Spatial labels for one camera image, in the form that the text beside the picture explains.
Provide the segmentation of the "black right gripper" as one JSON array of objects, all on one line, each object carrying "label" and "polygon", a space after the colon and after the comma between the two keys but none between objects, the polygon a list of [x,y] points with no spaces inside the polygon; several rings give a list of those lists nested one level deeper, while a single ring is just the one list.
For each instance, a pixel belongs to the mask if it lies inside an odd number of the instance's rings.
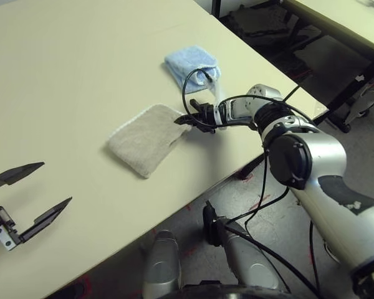
[{"label": "black right gripper", "polygon": [[174,123],[197,127],[203,133],[215,133],[217,124],[214,117],[214,106],[209,103],[199,103],[191,99],[189,104],[196,110],[191,115],[181,115]]}]

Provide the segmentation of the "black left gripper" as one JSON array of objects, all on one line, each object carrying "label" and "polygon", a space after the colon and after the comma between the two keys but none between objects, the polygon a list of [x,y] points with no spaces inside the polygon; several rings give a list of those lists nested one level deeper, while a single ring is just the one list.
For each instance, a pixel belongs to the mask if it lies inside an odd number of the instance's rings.
[{"label": "black left gripper", "polygon": [[[43,165],[45,165],[44,162],[37,162],[8,169],[0,174],[0,187],[4,185],[10,186],[24,179]],[[14,228],[14,221],[11,219],[6,210],[0,206],[0,243],[7,251],[11,251],[17,247],[19,240],[21,243],[26,243],[29,239],[53,223],[71,200],[72,197],[69,197],[45,211],[38,218],[36,218],[33,225],[19,235],[19,237],[17,236],[17,230]]]}]

